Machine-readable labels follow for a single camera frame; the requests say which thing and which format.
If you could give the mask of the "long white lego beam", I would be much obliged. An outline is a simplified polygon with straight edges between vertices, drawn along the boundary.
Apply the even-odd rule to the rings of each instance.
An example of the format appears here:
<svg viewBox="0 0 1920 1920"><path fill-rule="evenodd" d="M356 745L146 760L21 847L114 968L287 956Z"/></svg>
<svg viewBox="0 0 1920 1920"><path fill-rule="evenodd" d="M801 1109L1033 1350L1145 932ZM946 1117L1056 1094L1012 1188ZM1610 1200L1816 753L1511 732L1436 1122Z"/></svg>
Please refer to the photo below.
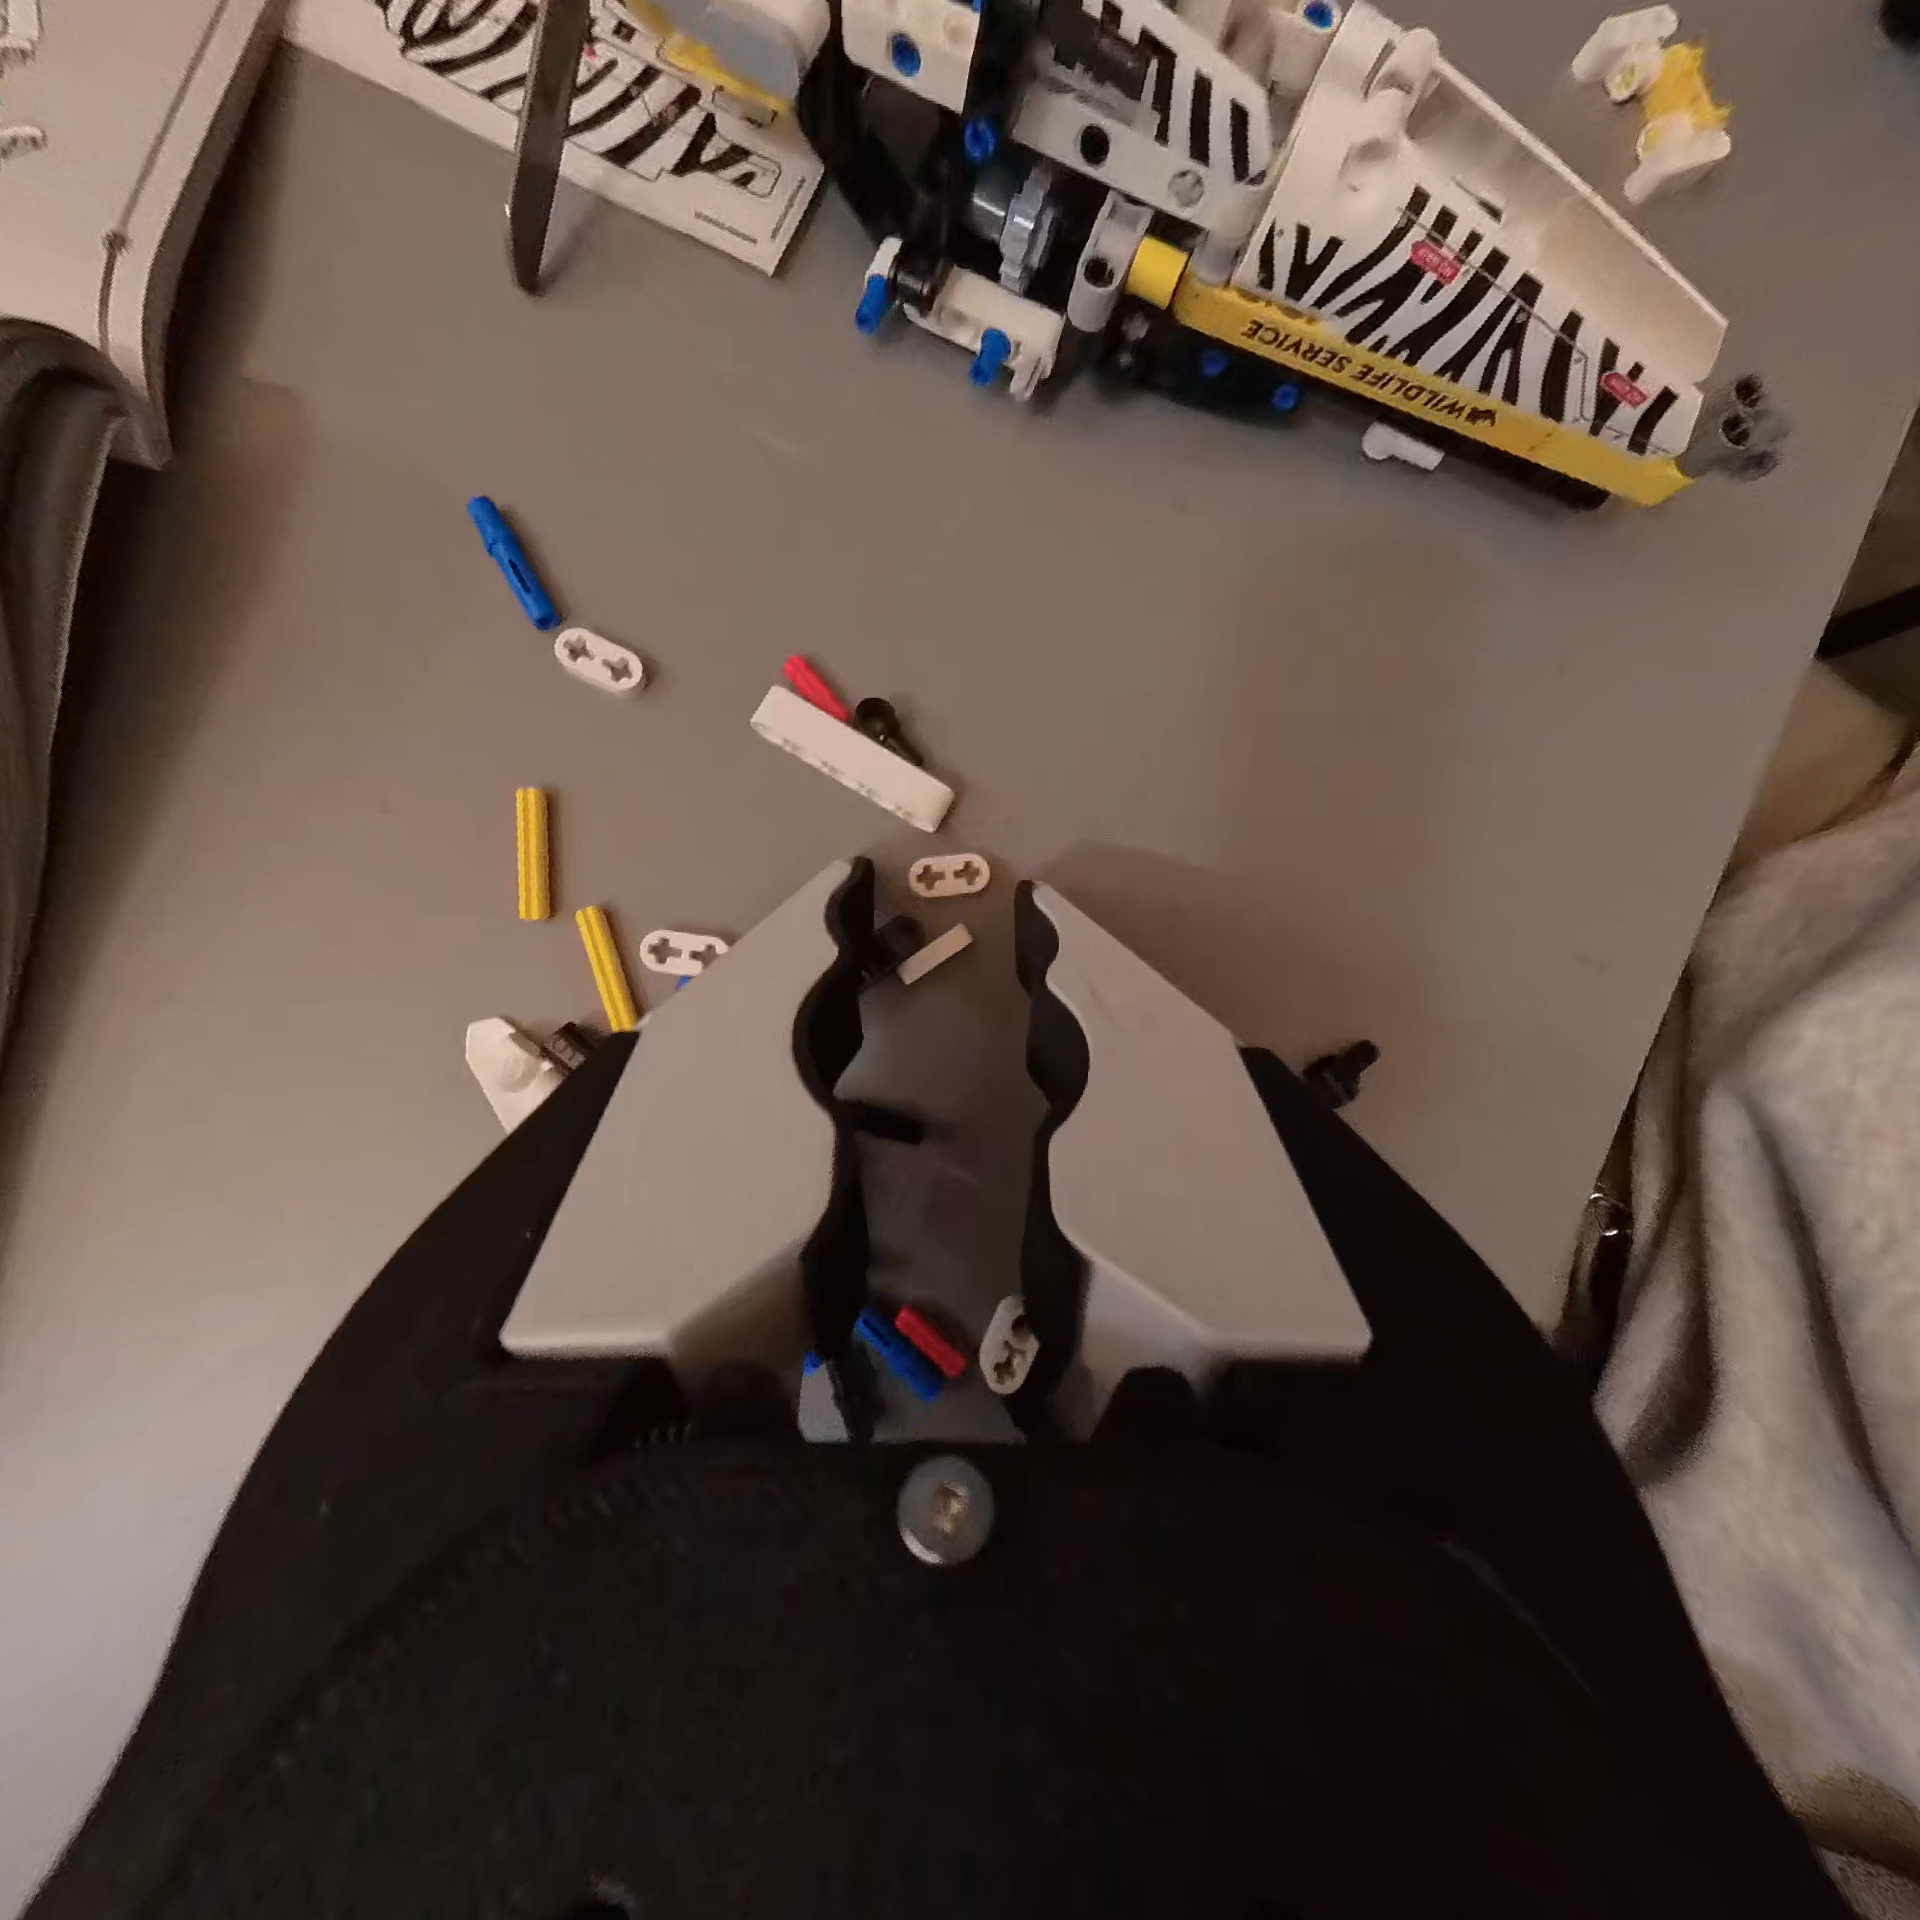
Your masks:
<svg viewBox="0 0 1920 1920"><path fill-rule="evenodd" d="M766 743L920 831L936 831L953 806L946 781L786 685L766 690L749 724Z"/></svg>

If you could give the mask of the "blue lego pin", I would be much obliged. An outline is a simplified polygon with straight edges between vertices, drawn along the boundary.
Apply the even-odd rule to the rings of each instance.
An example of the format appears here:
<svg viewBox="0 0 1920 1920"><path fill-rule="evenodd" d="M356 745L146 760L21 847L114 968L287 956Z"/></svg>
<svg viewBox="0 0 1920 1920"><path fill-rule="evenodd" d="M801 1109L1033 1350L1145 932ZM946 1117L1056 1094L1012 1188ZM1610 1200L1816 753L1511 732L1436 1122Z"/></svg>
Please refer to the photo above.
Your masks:
<svg viewBox="0 0 1920 1920"><path fill-rule="evenodd" d="M556 633L561 625L560 607L543 584L529 550L514 529L512 518L490 496L469 496L466 514L518 609L540 633Z"/></svg>
<svg viewBox="0 0 1920 1920"><path fill-rule="evenodd" d="M854 1337L913 1400L932 1402L941 1397L946 1386L941 1367L881 1312L864 1306L854 1318Z"/></svg>

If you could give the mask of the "zebra striped lego helicopter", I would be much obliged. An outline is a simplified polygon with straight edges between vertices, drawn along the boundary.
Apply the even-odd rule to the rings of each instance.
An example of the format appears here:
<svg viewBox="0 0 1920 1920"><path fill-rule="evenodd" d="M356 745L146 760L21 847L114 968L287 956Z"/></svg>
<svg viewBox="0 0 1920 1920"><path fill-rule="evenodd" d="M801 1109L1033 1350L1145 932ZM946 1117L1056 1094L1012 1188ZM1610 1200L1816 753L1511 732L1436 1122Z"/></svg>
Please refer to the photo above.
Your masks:
<svg viewBox="0 0 1920 1920"><path fill-rule="evenodd" d="M826 5L798 118L912 324L1015 399L1074 375L1223 415L1309 388L1361 452L1654 506L1783 455L1726 317L1376 5Z"/></svg>

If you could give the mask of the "grey yellow lego part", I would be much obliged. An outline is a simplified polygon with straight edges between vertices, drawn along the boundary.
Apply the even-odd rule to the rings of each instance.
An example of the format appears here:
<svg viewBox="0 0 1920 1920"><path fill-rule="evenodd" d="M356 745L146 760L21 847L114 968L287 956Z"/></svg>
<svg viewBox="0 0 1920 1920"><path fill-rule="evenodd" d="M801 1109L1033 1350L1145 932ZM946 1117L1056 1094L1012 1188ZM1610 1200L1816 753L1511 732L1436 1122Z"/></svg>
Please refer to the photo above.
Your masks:
<svg viewBox="0 0 1920 1920"><path fill-rule="evenodd" d="M671 66L754 109L783 112L832 24L826 1L621 1Z"/></svg>

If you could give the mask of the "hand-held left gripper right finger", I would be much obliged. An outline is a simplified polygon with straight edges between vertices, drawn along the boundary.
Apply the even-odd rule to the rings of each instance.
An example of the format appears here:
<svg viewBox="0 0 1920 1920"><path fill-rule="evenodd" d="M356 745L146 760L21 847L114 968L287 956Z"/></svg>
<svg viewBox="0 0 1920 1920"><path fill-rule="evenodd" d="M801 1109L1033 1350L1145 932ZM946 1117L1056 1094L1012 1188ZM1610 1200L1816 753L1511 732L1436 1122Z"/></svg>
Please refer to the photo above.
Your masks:
<svg viewBox="0 0 1920 1920"><path fill-rule="evenodd" d="M1015 896L1041 1094L1018 1253L1023 1428L1095 1428L1120 1383L1354 1362L1373 1332L1234 1033L1064 894Z"/></svg>

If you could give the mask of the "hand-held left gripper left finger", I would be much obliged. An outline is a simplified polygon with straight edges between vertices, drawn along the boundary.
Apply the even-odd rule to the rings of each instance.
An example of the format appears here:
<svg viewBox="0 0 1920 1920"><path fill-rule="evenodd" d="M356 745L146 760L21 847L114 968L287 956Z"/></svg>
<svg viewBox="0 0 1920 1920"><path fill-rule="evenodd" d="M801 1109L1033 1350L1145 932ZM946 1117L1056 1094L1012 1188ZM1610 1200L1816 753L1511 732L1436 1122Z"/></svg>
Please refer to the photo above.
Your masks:
<svg viewBox="0 0 1920 1920"><path fill-rule="evenodd" d="M852 1348L872 1224L841 1081L864 1042L876 869L838 857L654 1010L498 1340L525 1362L647 1359L705 1418L799 1438Z"/></svg>

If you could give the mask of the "zebra striped sticker sheet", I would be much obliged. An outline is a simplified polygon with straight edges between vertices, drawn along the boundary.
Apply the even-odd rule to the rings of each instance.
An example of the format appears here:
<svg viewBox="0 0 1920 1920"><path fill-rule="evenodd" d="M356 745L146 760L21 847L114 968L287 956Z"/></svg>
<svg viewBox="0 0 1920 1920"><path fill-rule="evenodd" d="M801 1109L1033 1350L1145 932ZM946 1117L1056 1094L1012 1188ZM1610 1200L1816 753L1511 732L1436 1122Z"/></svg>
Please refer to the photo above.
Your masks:
<svg viewBox="0 0 1920 1920"><path fill-rule="evenodd" d="M286 36L509 148L537 14L532 1L298 1ZM794 105L754 109L695 80L620 1L591 5L561 173L766 274L824 181Z"/></svg>

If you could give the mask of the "small white yellow lego assembly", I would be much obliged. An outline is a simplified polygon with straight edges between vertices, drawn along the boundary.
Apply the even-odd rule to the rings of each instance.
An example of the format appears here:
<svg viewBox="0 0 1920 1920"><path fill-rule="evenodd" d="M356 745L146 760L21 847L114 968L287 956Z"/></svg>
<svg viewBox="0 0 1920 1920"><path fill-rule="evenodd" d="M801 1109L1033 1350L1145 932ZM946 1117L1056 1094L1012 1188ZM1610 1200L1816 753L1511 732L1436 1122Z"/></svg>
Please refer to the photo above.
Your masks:
<svg viewBox="0 0 1920 1920"><path fill-rule="evenodd" d="M1678 33L1679 21L1668 5L1614 14L1585 36L1570 66L1576 85L1641 112L1634 161L1622 181L1631 207L1698 185L1732 156L1732 109L1712 89L1708 49Z"/></svg>

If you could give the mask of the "black rotor blade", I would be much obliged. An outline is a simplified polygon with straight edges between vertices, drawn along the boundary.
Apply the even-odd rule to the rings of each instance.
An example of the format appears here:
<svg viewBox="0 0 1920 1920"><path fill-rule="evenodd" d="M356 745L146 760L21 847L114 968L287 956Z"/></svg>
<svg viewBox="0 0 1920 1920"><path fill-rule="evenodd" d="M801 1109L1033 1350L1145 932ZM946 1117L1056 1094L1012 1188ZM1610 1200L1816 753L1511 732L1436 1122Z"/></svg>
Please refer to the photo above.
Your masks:
<svg viewBox="0 0 1920 1920"><path fill-rule="evenodd" d="M542 1L518 101L508 250L514 285L542 295L543 242L556 206L568 112L591 21L590 1Z"/></svg>

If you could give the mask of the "white lego connector piece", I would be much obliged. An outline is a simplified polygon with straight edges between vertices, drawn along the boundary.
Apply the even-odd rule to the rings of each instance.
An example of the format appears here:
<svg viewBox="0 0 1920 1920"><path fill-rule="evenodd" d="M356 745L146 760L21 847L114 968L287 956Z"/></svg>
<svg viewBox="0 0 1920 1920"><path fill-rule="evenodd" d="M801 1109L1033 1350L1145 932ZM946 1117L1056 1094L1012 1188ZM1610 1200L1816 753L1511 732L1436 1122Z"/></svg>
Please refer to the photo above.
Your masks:
<svg viewBox="0 0 1920 1920"><path fill-rule="evenodd" d="M463 1031L463 1057L504 1134L553 1096L574 1066L508 1016L479 1016Z"/></svg>

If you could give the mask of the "person's light grey hoodie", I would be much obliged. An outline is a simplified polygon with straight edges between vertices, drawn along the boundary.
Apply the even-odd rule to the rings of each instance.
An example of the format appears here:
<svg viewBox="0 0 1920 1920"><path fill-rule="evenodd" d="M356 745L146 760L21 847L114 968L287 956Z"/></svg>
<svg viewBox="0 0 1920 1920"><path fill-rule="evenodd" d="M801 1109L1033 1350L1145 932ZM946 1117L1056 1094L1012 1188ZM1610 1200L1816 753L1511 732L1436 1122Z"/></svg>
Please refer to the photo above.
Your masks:
<svg viewBox="0 0 1920 1920"><path fill-rule="evenodd" d="M1916 717L1810 666L1622 1128L1598 1415L1744 1736L1916 1914Z"/></svg>

